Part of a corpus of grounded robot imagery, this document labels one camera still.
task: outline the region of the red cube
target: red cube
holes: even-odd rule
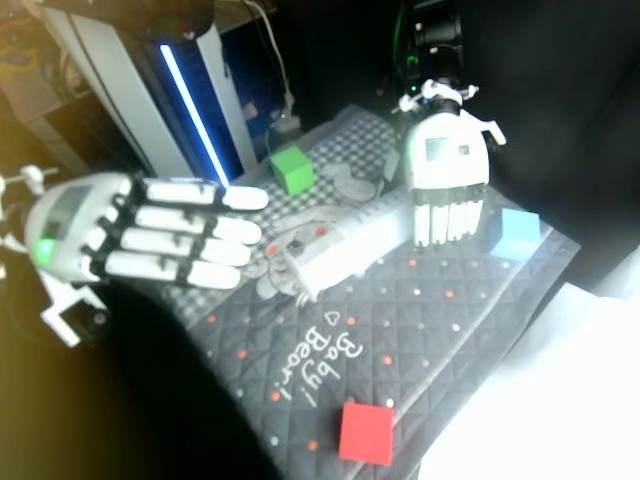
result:
[[[391,465],[393,410],[345,403],[339,456],[343,460]]]

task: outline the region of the quilted mat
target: quilted mat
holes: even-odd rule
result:
[[[352,107],[309,138],[303,149],[318,181],[293,200],[273,179],[262,184],[271,203],[254,220],[265,239],[241,286],[225,294],[166,288],[163,298],[285,478],[408,478],[578,247],[544,224],[543,243],[521,263],[489,256],[482,235],[420,255],[407,243],[301,306],[280,240],[313,235],[375,198],[397,155],[391,127]],[[480,229],[503,207],[517,208],[490,190]],[[346,401],[394,410],[391,466],[338,458]]]

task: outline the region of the green cube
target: green cube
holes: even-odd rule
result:
[[[273,174],[287,194],[298,195],[316,183],[313,165],[298,147],[289,147],[271,157]]]

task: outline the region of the glowing light bar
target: glowing light bar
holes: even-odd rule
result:
[[[216,154],[215,149],[213,148],[213,144],[211,143],[211,139],[209,138],[209,134],[207,133],[207,129],[204,128],[204,123],[202,123],[202,118],[198,113],[198,109],[196,108],[195,103],[193,103],[193,98],[191,97],[191,93],[189,92],[189,88],[187,88],[187,84],[184,81],[182,76],[182,72],[176,63],[176,59],[173,56],[173,52],[171,51],[171,47],[169,45],[161,45],[160,52],[164,57],[164,61],[169,67],[169,72],[171,72],[171,76],[173,77],[173,81],[176,83],[178,87],[178,91],[180,92],[180,96],[182,97],[182,101],[184,105],[187,107],[189,112],[189,116],[193,121],[193,124],[198,131],[198,135],[200,135],[200,139],[202,140],[202,144],[204,145],[209,158],[211,159],[211,163],[213,164],[213,168],[215,168],[218,177],[220,178],[220,183],[224,187],[229,186],[229,180],[227,179],[227,175],[222,168],[222,164],[220,163],[220,159]]]

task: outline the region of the gray quilted fabric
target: gray quilted fabric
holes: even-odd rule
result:
[[[353,125],[357,128],[348,130]],[[347,130],[359,138],[358,132],[371,129],[390,132],[382,120],[356,111],[310,156],[321,162],[335,146],[332,139],[344,141]],[[377,143],[369,147],[366,162],[356,150],[349,154],[356,165],[354,176],[359,176],[360,159],[368,169],[361,178],[372,182],[370,165],[382,168],[393,147],[392,135],[374,137],[368,143]],[[321,154],[321,146],[327,152]],[[329,184],[317,187],[330,191]],[[276,195],[280,199],[272,199],[270,207],[275,210],[266,215],[273,219],[282,218],[282,211],[297,213],[317,205],[317,195],[310,192],[293,207]],[[335,192],[322,195],[323,203],[341,203]],[[485,230],[500,208],[517,208],[494,191],[489,197],[481,226]],[[259,258],[276,235],[268,228],[266,233]],[[575,255],[577,246],[549,226],[542,226],[542,235],[543,244],[526,263],[490,257],[481,236],[420,256],[406,244],[362,278],[348,279],[303,308],[286,292],[260,298],[251,278],[225,296],[167,289],[164,298],[286,478],[396,480],[414,472]],[[394,409],[391,467],[338,458],[345,401]]]

